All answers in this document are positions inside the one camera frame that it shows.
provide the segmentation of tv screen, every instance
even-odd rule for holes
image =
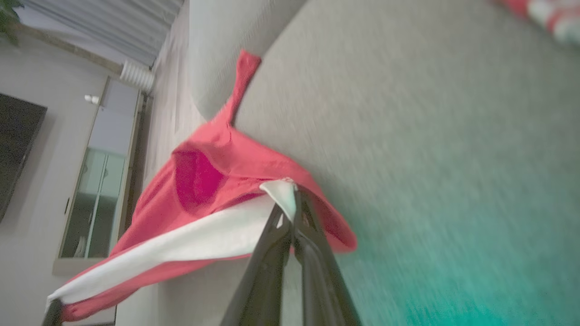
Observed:
[[[0,93],[0,221],[46,115],[46,107]]]

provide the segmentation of glass cabinet door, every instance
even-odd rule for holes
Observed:
[[[117,215],[125,158],[88,148],[60,258],[105,258]]]

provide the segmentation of red and white fabric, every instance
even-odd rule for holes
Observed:
[[[564,44],[580,45],[580,0],[501,0]]]
[[[259,63],[259,57],[241,52],[231,98],[173,151],[139,198],[132,224],[111,255],[48,297],[64,303],[64,321],[86,318],[141,287],[215,260],[249,256],[274,203],[293,218],[296,187],[311,197],[332,249],[356,248],[354,233],[308,171],[232,126]]]

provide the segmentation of cabinet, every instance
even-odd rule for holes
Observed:
[[[52,273],[74,276],[108,257],[125,228],[131,159],[143,97],[109,79],[87,135],[74,189],[64,195],[66,226]]]
[[[60,258],[105,258],[111,249],[125,158],[88,148]]]

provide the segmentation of wall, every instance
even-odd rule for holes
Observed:
[[[96,106],[107,73],[75,56],[21,38],[0,46],[0,92],[48,107],[46,118],[0,223],[2,325],[40,325],[46,296],[68,278],[52,276]],[[110,321],[108,310],[83,324]]]

